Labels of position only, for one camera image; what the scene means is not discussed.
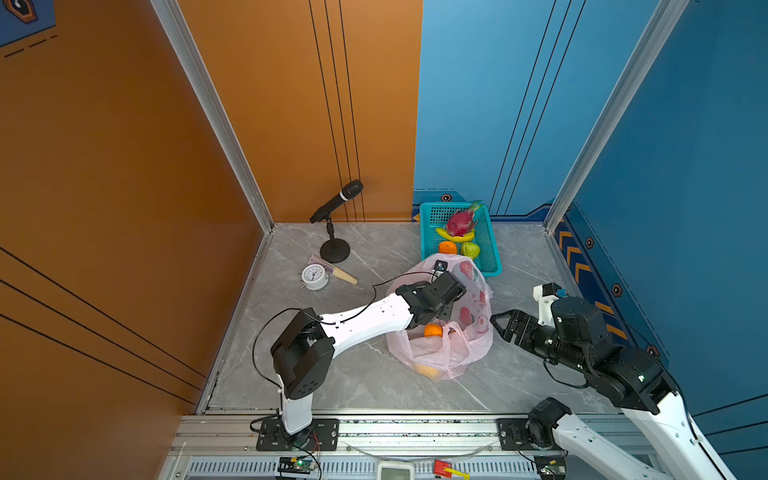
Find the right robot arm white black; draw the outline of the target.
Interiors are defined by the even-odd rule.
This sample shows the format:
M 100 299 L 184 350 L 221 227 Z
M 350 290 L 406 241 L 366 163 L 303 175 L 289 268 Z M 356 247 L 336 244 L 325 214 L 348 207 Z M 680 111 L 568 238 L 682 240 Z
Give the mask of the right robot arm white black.
M 609 479 L 731 479 L 733 473 L 688 413 L 682 391 L 652 354 L 620 345 L 607 331 L 604 313 L 579 297 L 549 295 L 535 318 L 520 310 L 490 318 L 501 338 L 540 358 L 544 367 L 566 366 L 640 430 L 664 470 L 659 471 L 589 427 L 564 403 L 547 398 L 528 414 L 524 427 L 497 423 L 503 449 L 532 457 L 541 478 L 558 475 L 546 454 L 575 456 Z

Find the orange tangerine fruit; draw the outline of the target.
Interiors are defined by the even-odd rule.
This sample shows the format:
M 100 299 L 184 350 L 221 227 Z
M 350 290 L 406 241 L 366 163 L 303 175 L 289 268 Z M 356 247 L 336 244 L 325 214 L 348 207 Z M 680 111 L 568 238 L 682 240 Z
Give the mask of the orange tangerine fruit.
M 447 255 L 457 255 L 459 253 L 459 248 L 455 242 L 444 240 L 439 243 L 438 252 Z

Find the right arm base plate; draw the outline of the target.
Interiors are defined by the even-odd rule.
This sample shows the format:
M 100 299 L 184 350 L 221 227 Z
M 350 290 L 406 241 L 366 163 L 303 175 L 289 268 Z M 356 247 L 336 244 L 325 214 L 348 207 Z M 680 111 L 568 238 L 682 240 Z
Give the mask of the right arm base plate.
M 537 447 L 527 418 L 499 418 L 496 427 L 503 451 L 533 450 Z

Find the pink dragon fruit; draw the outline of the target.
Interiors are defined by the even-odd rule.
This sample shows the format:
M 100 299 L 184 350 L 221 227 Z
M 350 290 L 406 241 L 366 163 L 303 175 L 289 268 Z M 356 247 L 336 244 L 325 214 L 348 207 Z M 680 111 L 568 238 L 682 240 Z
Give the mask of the pink dragon fruit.
M 472 203 L 465 210 L 455 212 L 445 226 L 451 235 L 464 235 L 475 228 L 475 213 L 483 204 L 480 201 Z

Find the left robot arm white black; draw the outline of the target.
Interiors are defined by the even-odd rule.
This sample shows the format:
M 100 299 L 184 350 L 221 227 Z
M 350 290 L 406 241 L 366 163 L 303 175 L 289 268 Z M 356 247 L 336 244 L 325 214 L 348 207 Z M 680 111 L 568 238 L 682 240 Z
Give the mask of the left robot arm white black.
M 374 337 L 446 317 L 465 293 L 464 284 L 446 272 L 431 281 L 400 285 L 382 299 L 349 311 L 320 315 L 311 308 L 298 310 L 270 349 L 284 432 L 296 435 L 310 427 L 312 395 L 336 357 Z

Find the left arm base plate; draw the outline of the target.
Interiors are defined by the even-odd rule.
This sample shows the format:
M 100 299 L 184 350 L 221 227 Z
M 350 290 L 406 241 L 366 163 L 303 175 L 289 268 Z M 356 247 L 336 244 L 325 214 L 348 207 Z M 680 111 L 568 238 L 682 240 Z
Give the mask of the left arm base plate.
M 282 420 L 277 417 L 261 420 L 258 429 L 255 425 L 256 422 L 252 422 L 250 427 L 256 434 L 256 450 L 260 452 L 306 450 L 314 453 L 337 449 L 338 419 L 315 419 L 308 427 L 294 434 L 288 434 Z

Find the pink plastic bag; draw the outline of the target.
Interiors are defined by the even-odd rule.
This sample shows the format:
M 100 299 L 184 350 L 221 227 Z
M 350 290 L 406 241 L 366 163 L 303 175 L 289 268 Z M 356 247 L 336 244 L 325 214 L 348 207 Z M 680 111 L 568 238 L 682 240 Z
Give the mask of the pink plastic bag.
M 389 352 L 407 367 L 414 370 L 415 364 L 427 365 L 442 372 L 441 380 L 450 380 L 482 359 L 492 346 L 490 300 L 493 292 L 470 258 L 441 253 L 431 255 L 412 267 L 406 275 L 393 281 L 387 292 L 392 294 L 402 285 L 437 279 L 439 276 L 433 273 L 436 260 L 446 261 L 446 272 L 466 287 L 466 293 L 454 302 L 451 319 L 430 323 L 441 325 L 443 335 L 425 338 L 425 325 L 388 333 L 386 341 Z

